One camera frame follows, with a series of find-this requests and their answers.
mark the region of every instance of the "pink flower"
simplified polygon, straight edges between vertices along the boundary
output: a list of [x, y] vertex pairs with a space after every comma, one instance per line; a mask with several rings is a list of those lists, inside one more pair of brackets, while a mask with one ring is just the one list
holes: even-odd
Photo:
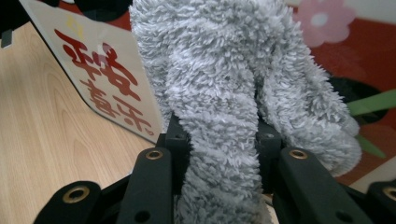
[[344, 0], [303, 0], [293, 18], [301, 22], [305, 44], [317, 47], [347, 39], [355, 11]]

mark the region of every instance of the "brass ring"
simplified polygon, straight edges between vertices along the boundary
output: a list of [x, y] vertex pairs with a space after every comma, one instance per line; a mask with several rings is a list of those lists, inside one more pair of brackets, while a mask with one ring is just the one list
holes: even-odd
[[394, 187], [384, 187], [382, 191], [387, 195], [390, 199], [396, 202], [396, 188]]
[[159, 150], [152, 150], [146, 154], [146, 158], [152, 161], [158, 160], [163, 156], [163, 153]]
[[289, 155], [298, 160], [305, 160], [306, 158], [308, 158], [308, 155], [305, 152], [298, 149], [290, 151]]
[[86, 186], [75, 186], [63, 197], [64, 203], [78, 203], [90, 194], [90, 189]]

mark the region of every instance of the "gray fuzzy towel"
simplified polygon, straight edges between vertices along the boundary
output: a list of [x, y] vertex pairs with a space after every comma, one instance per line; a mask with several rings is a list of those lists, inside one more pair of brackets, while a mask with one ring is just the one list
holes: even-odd
[[359, 126], [283, 0], [134, 0], [130, 12], [164, 124], [174, 112], [191, 135], [177, 222], [270, 222], [253, 141], [258, 113], [333, 175], [359, 161]]

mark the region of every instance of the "wood grain surface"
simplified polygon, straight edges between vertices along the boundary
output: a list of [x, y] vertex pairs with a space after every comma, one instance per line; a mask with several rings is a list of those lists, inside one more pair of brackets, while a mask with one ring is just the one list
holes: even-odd
[[0, 223], [33, 223], [56, 190], [123, 178], [152, 144], [92, 112], [27, 23], [0, 49]]

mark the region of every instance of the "red calligraphy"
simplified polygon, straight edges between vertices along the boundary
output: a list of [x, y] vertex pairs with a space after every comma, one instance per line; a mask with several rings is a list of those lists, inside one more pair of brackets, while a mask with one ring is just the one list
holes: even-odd
[[111, 108], [111, 103], [103, 98], [103, 96], [106, 96], [106, 93], [96, 88], [91, 80], [88, 80], [88, 82], [80, 80], [80, 82], [88, 87], [88, 90], [91, 94], [90, 100], [95, 103], [95, 106], [96, 108], [98, 108], [98, 110], [102, 111], [103, 113], [109, 115], [112, 118], [115, 118], [116, 115], [120, 115], [119, 112]]
[[121, 100], [119, 97], [117, 96], [113, 96], [113, 98], [119, 102], [119, 104], [117, 104], [117, 108], [119, 109], [119, 111], [121, 112], [121, 114], [125, 115], [126, 119], [125, 122], [130, 124], [130, 125], [136, 125], [136, 128], [142, 132], [142, 126], [141, 124], [145, 124], [147, 126], [149, 126], [151, 128], [151, 124], [149, 124], [147, 121], [140, 119], [137, 117], [136, 114], [142, 116], [142, 112], [140, 112], [139, 110], [137, 110], [136, 108], [134, 108], [133, 106], [127, 104], [125, 101]]
[[131, 90], [131, 83], [135, 86], [138, 85], [136, 78], [120, 63], [117, 63], [117, 52], [111, 46], [103, 43], [102, 48], [105, 55], [93, 51], [92, 57], [90, 57], [83, 52], [88, 49], [83, 43], [62, 34], [56, 29], [55, 34], [72, 47], [63, 45], [64, 51], [72, 58], [73, 64], [84, 69], [90, 79], [95, 80], [94, 75], [105, 75], [108, 81], [119, 89], [120, 93], [130, 95], [137, 101], [141, 101], [139, 95]]

